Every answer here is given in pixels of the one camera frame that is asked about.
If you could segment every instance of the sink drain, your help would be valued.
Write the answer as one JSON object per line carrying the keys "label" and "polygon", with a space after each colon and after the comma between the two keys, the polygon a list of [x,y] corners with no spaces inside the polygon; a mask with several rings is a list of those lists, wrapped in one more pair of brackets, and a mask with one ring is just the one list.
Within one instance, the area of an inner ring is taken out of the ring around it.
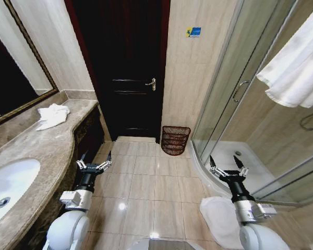
{"label": "sink drain", "polygon": [[10,201],[10,197],[6,197],[0,200],[0,208],[6,206],[8,202]]}

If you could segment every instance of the door frame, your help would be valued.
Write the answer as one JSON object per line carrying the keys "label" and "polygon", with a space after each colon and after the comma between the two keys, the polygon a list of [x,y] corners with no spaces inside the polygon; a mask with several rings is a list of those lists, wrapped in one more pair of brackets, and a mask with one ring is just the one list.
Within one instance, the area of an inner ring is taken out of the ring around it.
{"label": "door frame", "polygon": [[[168,41],[168,22],[171,8],[171,0],[160,0],[161,1],[161,38],[160,38],[160,66],[159,66],[159,76],[157,88],[160,90],[160,100],[156,103],[156,126],[154,128],[155,141],[160,143],[160,133],[161,133],[161,120],[162,120],[162,108],[163,108],[163,92],[164,92],[164,80],[165,80],[165,68],[166,68],[166,53],[167,53],[167,41]],[[82,56],[85,60],[87,70],[89,72],[90,79],[92,81],[95,93],[99,102],[101,102],[101,90],[99,87],[98,80],[95,76],[93,66],[89,57],[89,52],[87,50],[85,41],[83,39],[78,18],[75,13],[75,9],[72,0],[64,0],[67,12],[69,14],[76,38],[78,40]],[[116,133],[112,128],[108,128],[112,141],[116,140]]]}

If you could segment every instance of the wicker basket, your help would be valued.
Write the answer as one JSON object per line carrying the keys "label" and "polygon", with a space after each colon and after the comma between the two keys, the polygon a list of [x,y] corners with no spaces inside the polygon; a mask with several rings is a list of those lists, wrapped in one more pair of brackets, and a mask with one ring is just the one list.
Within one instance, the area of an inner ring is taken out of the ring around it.
{"label": "wicker basket", "polygon": [[161,148],[169,155],[180,155],[184,152],[190,135],[187,127],[162,127]]}

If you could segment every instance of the white towel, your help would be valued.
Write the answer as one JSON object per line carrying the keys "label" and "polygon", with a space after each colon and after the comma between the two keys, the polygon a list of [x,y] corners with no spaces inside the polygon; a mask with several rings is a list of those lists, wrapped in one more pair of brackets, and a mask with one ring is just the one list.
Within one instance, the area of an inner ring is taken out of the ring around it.
{"label": "white towel", "polygon": [[257,78],[270,87],[266,94],[273,101],[313,106],[313,12]]}
{"label": "white towel", "polygon": [[36,129],[37,131],[54,127],[64,121],[69,114],[67,106],[52,104],[49,108],[39,108],[38,112],[41,115],[39,122],[41,125]]}
{"label": "white towel", "polygon": [[219,245],[224,248],[244,249],[240,241],[235,206],[230,199],[218,196],[204,198],[199,210]]}

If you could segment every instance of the dark wooden door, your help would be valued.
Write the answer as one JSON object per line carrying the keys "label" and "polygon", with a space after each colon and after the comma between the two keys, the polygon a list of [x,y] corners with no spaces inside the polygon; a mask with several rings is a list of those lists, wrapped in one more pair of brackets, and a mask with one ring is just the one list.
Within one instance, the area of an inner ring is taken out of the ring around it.
{"label": "dark wooden door", "polygon": [[65,3],[112,139],[159,141],[170,1]]}

